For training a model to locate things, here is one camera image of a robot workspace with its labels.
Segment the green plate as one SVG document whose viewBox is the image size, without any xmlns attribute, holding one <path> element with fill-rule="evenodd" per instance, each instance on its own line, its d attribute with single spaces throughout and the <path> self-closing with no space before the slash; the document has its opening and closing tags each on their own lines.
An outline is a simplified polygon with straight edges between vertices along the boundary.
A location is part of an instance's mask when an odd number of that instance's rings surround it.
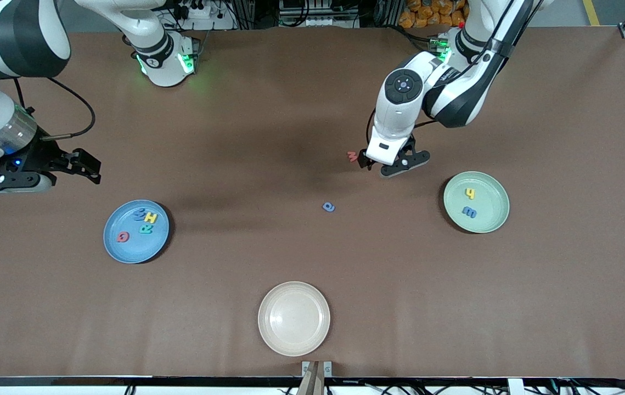
<svg viewBox="0 0 625 395">
<path fill-rule="evenodd" d="M 465 188 L 476 190 L 475 200 L 465 195 Z M 488 173 L 462 172 L 452 177 L 443 190 L 443 207 L 455 225 L 470 233 L 485 234 L 496 231 L 507 222 L 510 200 L 505 188 Z M 476 218 L 462 213 L 465 207 L 477 211 Z"/>
</svg>

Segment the blue plate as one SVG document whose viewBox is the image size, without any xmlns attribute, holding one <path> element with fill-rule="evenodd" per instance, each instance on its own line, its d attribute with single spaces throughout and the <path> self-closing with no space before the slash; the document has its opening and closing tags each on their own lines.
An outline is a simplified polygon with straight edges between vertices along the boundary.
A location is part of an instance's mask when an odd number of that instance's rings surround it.
<svg viewBox="0 0 625 395">
<path fill-rule="evenodd" d="M 152 234 L 139 234 L 145 222 L 135 222 L 131 213 L 138 208 L 158 213 Z M 129 240 L 116 242 L 121 231 L 129 232 Z M 117 262 L 127 264 L 145 263 L 157 257 L 166 247 L 172 233 L 171 220 L 165 208 L 151 200 L 132 200 L 118 207 L 107 219 L 103 230 L 103 244 L 108 255 Z"/>
</svg>

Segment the beige plate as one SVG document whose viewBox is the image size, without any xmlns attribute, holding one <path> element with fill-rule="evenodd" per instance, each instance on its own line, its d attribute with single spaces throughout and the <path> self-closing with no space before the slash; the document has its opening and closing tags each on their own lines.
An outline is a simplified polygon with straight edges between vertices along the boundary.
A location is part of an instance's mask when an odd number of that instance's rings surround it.
<svg viewBox="0 0 625 395">
<path fill-rule="evenodd" d="M 302 357 L 325 341 L 331 310 L 317 288 L 302 281 L 288 281 L 264 296 L 257 323 L 267 347 L 285 357 Z"/>
</svg>

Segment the orange mesh bag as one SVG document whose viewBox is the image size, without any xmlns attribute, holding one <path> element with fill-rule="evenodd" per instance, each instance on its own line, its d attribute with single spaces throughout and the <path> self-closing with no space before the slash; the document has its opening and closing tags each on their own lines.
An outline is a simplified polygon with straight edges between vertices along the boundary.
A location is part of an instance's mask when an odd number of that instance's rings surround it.
<svg viewBox="0 0 625 395">
<path fill-rule="evenodd" d="M 405 0 L 398 25 L 405 29 L 430 25 L 464 27 L 469 15 L 466 0 Z"/>
</svg>

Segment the brown table mat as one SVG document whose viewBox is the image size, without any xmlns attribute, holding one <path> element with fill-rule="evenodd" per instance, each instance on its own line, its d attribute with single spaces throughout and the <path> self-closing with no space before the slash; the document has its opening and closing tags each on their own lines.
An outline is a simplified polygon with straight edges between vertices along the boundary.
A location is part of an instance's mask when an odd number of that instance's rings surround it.
<svg viewBox="0 0 625 395">
<path fill-rule="evenodd" d="M 119 33 L 78 33 L 60 80 L 97 123 L 62 142 L 102 162 L 0 195 L 0 376 L 295 375 L 257 311 L 287 281 L 327 298 L 307 360 L 342 376 L 625 377 L 625 39 L 533 27 L 464 128 L 415 133 L 427 165 L 358 168 L 382 81 L 413 52 L 392 30 L 212 33 L 197 75 L 159 88 Z M 507 222 L 462 230 L 462 172 L 507 191 Z M 121 263 L 108 217 L 167 211 L 157 257 Z M 334 212 L 322 204 L 331 202 Z"/>
</svg>

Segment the white power strip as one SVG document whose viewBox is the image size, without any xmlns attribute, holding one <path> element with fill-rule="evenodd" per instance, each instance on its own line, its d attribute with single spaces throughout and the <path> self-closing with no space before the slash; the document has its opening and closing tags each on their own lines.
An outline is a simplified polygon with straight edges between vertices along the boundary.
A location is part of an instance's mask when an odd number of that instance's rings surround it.
<svg viewBox="0 0 625 395">
<path fill-rule="evenodd" d="M 317 15 L 309 16 L 304 22 L 305 27 L 335 26 L 345 29 L 358 27 L 357 15 Z"/>
<path fill-rule="evenodd" d="M 222 11 L 213 0 L 171 0 L 172 15 L 177 20 L 220 19 Z"/>
</svg>

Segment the small metal bracket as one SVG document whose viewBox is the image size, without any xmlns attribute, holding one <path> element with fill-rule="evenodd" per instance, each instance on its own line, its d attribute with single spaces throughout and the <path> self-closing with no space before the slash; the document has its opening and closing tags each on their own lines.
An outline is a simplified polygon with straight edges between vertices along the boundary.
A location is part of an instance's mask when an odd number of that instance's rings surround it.
<svg viewBox="0 0 625 395">
<path fill-rule="evenodd" d="M 330 378 L 333 376 L 333 364 L 332 362 L 302 362 L 301 363 L 301 376 L 304 376 L 309 370 L 309 366 L 312 363 L 317 363 L 318 372 L 323 372 L 323 377 Z"/>
</svg>

